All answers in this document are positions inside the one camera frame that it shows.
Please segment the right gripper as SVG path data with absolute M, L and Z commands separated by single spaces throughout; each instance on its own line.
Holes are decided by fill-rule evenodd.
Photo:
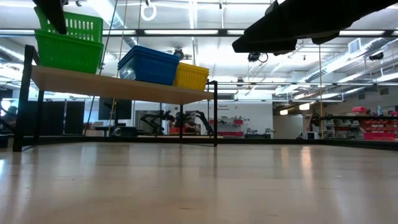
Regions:
M 321 45 L 339 36 L 340 31 L 368 14 L 385 9 L 397 0 L 339 0 L 331 4 L 311 0 L 286 0 L 272 3 L 262 18 L 249 26 L 232 43 L 236 53 L 289 53 L 298 38 L 311 38 Z

